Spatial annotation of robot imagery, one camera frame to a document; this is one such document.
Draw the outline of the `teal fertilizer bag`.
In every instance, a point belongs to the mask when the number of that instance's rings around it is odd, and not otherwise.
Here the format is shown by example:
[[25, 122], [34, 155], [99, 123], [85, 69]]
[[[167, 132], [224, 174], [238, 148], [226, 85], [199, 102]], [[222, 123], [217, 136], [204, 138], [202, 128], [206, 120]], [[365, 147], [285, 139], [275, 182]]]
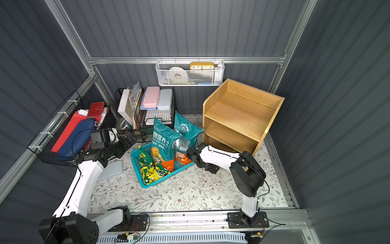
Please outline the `teal fertilizer bag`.
[[185, 166], [192, 162], [187, 156], [187, 150], [196, 145], [198, 135], [203, 133], [204, 129], [195, 126], [176, 112], [174, 130], [182, 135], [174, 142], [174, 159], [180, 166]]
[[174, 171], [174, 143], [182, 135], [154, 118], [152, 148], [158, 149], [162, 166], [170, 172]]

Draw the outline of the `teal plastic basket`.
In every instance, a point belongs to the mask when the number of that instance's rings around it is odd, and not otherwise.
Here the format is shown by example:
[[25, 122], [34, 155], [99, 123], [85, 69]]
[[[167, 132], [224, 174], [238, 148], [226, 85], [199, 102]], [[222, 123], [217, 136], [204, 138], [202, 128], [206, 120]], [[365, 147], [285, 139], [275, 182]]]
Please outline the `teal plastic basket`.
[[169, 177], [191, 167], [193, 162], [181, 165], [174, 162], [173, 171], [170, 172], [162, 163], [154, 164], [152, 160], [152, 143], [148, 143], [131, 152], [131, 160], [136, 177], [142, 188], [149, 188], [167, 180]]

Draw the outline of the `small green yellow packet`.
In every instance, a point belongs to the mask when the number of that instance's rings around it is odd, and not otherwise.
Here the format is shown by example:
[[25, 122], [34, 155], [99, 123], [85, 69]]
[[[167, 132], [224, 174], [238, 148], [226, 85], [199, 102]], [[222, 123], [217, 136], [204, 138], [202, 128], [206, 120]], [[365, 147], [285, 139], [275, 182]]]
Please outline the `small green yellow packet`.
[[151, 156], [146, 152], [146, 150], [142, 146], [139, 146], [138, 149], [140, 152], [139, 159], [138, 159], [138, 162], [141, 165], [140, 172], [153, 169], [154, 165]]

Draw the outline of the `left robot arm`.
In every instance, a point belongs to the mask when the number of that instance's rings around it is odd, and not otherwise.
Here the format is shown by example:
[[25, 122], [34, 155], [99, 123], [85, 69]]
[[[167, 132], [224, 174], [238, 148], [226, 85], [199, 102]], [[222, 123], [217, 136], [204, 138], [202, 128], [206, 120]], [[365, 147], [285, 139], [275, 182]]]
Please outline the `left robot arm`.
[[92, 190], [111, 159], [121, 158], [137, 136], [115, 128], [93, 132], [91, 150], [77, 157], [75, 177], [60, 206], [41, 221], [38, 232], [46, 244], [95, 244], [105, 232], [126, 230], [133, 221], [126, 206], [115, 207], [95, 218], [87, 218]]

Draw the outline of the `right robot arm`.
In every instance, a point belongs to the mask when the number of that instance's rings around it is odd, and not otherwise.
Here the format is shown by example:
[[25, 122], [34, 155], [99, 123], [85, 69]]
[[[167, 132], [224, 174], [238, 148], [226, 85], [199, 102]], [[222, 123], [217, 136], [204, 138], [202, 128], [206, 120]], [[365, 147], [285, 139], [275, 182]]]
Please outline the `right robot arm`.
[[257, 216], [260, 188], [266, 182], [266, 173], [251, 153], [228, 152], [201, 143], [188, 148], [187, 157], [199, 168], [213, 174], [221, 168], [229, 171], [237, 189], [243, 195], [241, 212], [249, 220]]

